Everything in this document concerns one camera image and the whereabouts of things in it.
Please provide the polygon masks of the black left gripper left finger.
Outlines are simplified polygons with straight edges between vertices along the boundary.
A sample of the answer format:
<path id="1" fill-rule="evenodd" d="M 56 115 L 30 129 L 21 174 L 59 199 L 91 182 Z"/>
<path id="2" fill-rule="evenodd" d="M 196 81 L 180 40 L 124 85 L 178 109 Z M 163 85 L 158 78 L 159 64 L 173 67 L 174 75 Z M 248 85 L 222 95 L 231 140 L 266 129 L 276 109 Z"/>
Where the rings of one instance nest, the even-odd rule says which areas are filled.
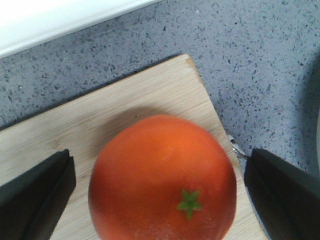
<path id="1" fill-rule="evenodd" d="M 50 239 L 75 187 L 75 161 L 68 149 L 2 185 L 0 238 Z"/>

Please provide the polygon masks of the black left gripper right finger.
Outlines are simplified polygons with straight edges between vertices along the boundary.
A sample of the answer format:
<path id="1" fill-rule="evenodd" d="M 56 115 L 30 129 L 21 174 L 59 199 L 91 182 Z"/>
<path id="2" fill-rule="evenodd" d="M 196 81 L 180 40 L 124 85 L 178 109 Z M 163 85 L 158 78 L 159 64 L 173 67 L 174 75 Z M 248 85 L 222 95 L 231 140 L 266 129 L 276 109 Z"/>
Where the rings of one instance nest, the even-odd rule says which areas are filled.
<path id="1" fill-rule="evenodd" d="M 270 239 L 320 238 L 319 179 L 265 149 L 254 149 L 244 183 Z"/>

